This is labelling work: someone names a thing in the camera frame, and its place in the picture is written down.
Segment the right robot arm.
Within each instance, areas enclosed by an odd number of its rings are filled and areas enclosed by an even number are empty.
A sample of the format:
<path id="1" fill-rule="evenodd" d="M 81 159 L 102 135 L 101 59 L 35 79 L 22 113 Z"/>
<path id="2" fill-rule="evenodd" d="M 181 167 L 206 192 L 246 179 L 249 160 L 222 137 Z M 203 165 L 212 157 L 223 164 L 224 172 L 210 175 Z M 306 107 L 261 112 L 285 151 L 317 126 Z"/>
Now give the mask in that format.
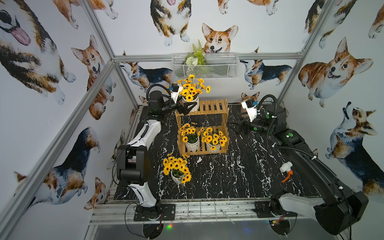
<path id="1" fill-rule="evenodd" d="M 315 220 L 331 235 L 338 235 L 359 222 L 368 205 L 362 192 L 355 192 L 345 185 L 337 175 L 309 148 L 304 138 L 287 126 L 286 111 L 278 105 L 273 95 L 260 101 L 247 99 L 241 102 L 245 117 L 231 121 L 237 125 L 236 134 L 255 132 L 265 136 L 272 148 L 288 159 L 280 167 L 288 180 L 293 169 L 300 170 L 315 186 L 318 198 L 301 197 L 287 191 L 272 195 L 268 210 L 276 216 L 301 215 Z"/>

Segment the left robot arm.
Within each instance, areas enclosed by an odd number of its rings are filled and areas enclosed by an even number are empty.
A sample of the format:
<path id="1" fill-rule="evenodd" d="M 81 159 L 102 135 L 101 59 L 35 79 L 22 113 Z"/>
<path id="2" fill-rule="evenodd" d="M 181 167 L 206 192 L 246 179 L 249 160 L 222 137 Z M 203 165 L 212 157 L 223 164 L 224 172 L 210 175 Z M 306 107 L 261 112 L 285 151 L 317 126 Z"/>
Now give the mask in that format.
<path id="1" fill-rule="evenodd" d="M 156 200 L 148 186 L 150 160 L 148 149 L 155 137 L 161 132 L 164 118 L 172 111 L 187 115 L 196 103 L 182 104 L 181 84 L 172 84 L 169 88 L 160 84 L 150 86 L 146 93 L 148 112 L 139 133 L 127 145 L 118 147 L 116 159 L 116 177 L 119 185 L 134 191 L 144 211 L 161 211 L 161 203 Z"/>

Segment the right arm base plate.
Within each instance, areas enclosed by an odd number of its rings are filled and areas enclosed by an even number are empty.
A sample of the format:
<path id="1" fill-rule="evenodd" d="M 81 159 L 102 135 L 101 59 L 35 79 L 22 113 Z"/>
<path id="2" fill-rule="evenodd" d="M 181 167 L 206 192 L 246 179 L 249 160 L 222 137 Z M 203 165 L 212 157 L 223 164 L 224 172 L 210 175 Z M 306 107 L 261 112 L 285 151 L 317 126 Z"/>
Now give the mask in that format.
<path id="1" fill-rule="evenodd" d="M 280 218 L 283 215 L 285 217 L 297 217 L 298 214 L 294 212 L 288 212 L 283 210 L 277 201 L 256 201 L 254 202 L 255 208 L 253 211 L 259 218 Z"/>

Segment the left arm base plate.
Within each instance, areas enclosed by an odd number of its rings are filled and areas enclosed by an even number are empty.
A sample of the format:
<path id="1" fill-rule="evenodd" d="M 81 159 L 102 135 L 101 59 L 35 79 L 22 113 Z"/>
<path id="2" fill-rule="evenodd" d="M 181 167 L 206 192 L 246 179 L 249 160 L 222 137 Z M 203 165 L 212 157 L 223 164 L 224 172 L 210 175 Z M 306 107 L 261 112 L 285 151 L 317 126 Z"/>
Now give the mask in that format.
<path id="1" fill-rule="evenodd" d="M 160 204 L 150 208 L 138 206 L 135 210 L 134 221 L 173 221 L 175 219 L 175 213 L 175 204 Z"/>

